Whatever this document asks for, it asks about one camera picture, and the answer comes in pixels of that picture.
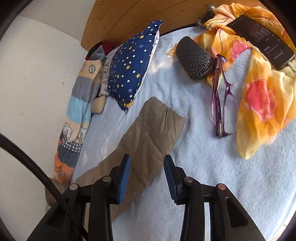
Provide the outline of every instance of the pink flower print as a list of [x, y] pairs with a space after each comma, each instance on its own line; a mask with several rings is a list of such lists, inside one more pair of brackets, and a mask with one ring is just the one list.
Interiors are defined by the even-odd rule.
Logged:
[[266, 87], [266, 79], [259, 79], [246, 84], [246, 98], [244, 106], [246, 110], [252, 110], [259, 117], [260, 121], [266, 122], [274, 117], [277, 108], [276, 90]]
[[232, 44], [232, 48], [230, 49], [230, 55], [232, 60], [235, 60], [241, 52], [243, 52], [248, 48], [250, 47], [246, 43], [239, 40], [234, 40]]
[[287, 38], [288, 37], [288, 33], [287, 33], [287, 31], [285, 30], [284, 32], [283, 32], [283, 35], [282, 35], [282, 39], [284, 39], [284, 38]]

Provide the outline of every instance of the bed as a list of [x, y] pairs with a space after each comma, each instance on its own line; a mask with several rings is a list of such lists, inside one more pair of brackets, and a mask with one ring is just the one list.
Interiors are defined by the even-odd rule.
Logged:
[[[211, 121], [212, 88], [192, 81], [177, 59], [166, 53], [182, 37], [195, 37], [205, 29], [190, 27], [160, 37], [158, 47], [135, 103], [125, 114], [107, 97], [102, 114], [92, 117], [72, 182], [104, 160], [138, 116], [144, 102], [156, 96], [186, 118], [182, 134], [171, 153], [176, 166], [199, 182], [225, 183], [247, 210], [266, 240], [271, 240], [286, 218], [296, 210], [296, 122], [292, 121], [249, 160], [236, 150], [236, 135], [217, 139]], [[234, 90], [240, 96], [250, 56], [245, 50], [232, 66], [237, 76]], [[206, 207], [206, 236], [210, 222]], [[164, 171], [114, 223], [115, 240], [179, 240], [184, 208], [170, 198]]]

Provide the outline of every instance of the star pattern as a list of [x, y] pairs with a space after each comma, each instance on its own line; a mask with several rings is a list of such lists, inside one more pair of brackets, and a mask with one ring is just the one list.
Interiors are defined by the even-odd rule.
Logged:
[[134, 103], [148, 70], [159, 39], [158, 29], [163, 21], [154, 21], [139, 34], [121, 45], [112, 57], [108, 92], [119, 107], [128, 112]]

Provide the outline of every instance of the yellow floral scarf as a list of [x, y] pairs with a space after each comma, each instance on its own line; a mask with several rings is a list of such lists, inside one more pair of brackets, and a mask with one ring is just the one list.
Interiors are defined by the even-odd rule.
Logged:
[[[260, 145], [274, 137], [296, 116], [295, 76], [290, 67], [275, 70], [260, 51], [226, 27], [240, 15], [248, 16], [281, 38], [296, 54], [295, 46], [276, 17], [261, 7], [249, 8], [241, 4], [221, 5], [214, 9], [215, 17], [205, 23], [208, 29], [195, 41], [212, 57], [222, 54], [229, 61], [247, 48], [253, 48], [242, 101], [237, 117], [237, 146], [245, 159], [250, 158]], [[174, 54], [175, 47], [168, 54]], [[206, 79], [212, 85], [213, 75]]]

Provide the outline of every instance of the folded blanket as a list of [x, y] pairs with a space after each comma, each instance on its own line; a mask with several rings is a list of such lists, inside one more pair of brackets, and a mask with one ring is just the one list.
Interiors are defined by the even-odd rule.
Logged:
[[[118, 147], [105, 160], [76, 180], [79, 186], [93, 184], [111, 169], [119, 166], [124, 154], [129, 154], [131, 171], [123, 202], [111, 205], [112, 220], [128, 209], [130, 204], [148, 187], [163, 167], [163, 158], [170, 154], [184, 127], [185, 119], [155, 97], [145, 102], [139, 116], [124, 134]], [[53, 180], [63, 192], [67, 187]], [[46, 200], [52, 205], [54, 199], [46, 190]], [[86, 209], [85, 223], [88, 224]]]
[[98, 94], [105, 53], [100, 46], [86, 61], [72, 90], [54, 159], [54, 178], [69, 184], [91, 120], [91, 103]]

